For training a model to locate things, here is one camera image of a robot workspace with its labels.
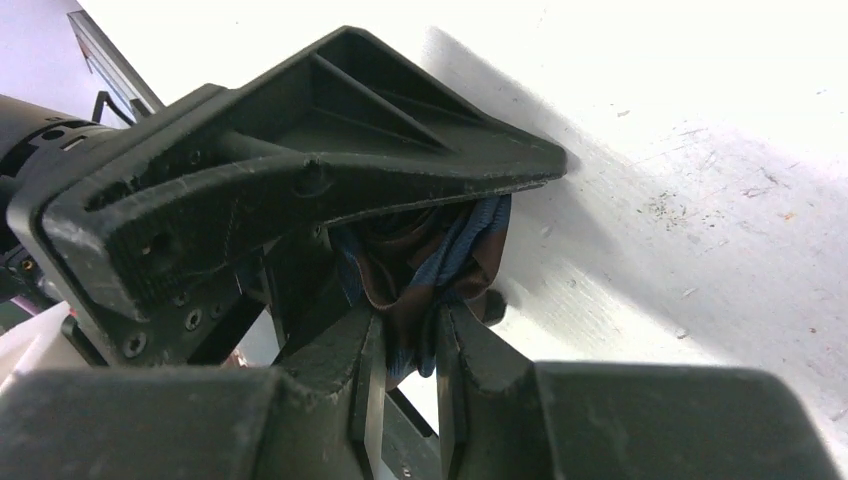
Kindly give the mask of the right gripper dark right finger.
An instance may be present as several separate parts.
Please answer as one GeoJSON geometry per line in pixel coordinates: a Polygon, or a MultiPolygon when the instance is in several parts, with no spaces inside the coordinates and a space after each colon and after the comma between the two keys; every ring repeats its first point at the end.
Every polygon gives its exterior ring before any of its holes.
{"type": "Polygon", "coordinates": [[[744,368],[535,362],[465,306],[437,321],[448,479],[836,479],[793,392],[744,368]]]}

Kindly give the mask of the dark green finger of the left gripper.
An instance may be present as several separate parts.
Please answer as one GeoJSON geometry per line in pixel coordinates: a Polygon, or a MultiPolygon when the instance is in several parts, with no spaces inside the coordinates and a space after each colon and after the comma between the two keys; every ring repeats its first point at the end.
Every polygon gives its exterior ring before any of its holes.
{"type": "Polygon", "coordinates": [[[566,171],[560,146],[483,113],[363,29],[339,28],[247,85],[279,91],[279,237],[566,171]]]}

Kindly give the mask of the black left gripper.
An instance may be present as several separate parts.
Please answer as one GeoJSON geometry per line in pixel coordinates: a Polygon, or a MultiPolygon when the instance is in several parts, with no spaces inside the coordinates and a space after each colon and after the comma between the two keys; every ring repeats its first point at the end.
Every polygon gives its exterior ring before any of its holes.
{"type": "Polygon", "coordinates": [[[206,85],[118,130],[5,101],[5,295],[67,302],[94,364],[223,360],[261,308],[281,361],[347,309],[327,228],[279,238],[279,91],[206,85]]]}

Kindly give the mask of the blue brown striped tie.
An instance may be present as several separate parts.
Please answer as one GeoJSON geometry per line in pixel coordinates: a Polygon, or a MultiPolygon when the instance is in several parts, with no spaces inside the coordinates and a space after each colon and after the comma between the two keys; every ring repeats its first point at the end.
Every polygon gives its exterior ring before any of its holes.
{"type": "Polygon", "coordinates": [[[347,301],[368,302],[383,320],[387,389],[413,372],[432,375],[443,305],[464,305],[485,326],[503,319],[506,300],[493,284],[511,210],[502,195],[329,229],[347,301]]]}

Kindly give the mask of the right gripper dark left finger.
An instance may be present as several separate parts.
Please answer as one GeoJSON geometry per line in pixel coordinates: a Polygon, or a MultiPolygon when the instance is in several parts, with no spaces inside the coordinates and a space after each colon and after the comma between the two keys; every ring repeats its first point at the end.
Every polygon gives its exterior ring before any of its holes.
{"type": "Polygon", "coordinates": [[[358,307],[273,367],[32,371],[1,394],[1,475],[371,479],[381,334],[358,307]]]}

